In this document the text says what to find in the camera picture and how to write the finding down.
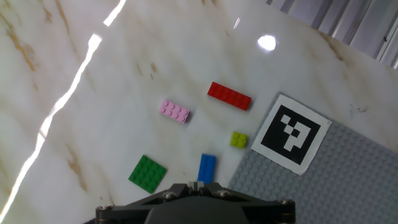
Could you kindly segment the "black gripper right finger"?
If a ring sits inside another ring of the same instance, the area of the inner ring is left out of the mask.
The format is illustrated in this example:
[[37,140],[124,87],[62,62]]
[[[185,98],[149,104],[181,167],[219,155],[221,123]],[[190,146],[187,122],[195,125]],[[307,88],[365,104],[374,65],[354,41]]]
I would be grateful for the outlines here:
[[291,199],[262,200],[218,183],[197,183],[200,215],[213,223],[295,223],[295,202]]

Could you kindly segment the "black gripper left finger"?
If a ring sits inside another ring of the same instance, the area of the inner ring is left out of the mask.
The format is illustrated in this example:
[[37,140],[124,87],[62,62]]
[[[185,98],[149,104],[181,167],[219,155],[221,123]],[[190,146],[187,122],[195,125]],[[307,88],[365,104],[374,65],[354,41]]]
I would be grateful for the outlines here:
[[153,208],[194,196],[196,192],[196,182],[173,184],[169,189],[127,205],[99,205],[96,208],[95,223],[144,223]]

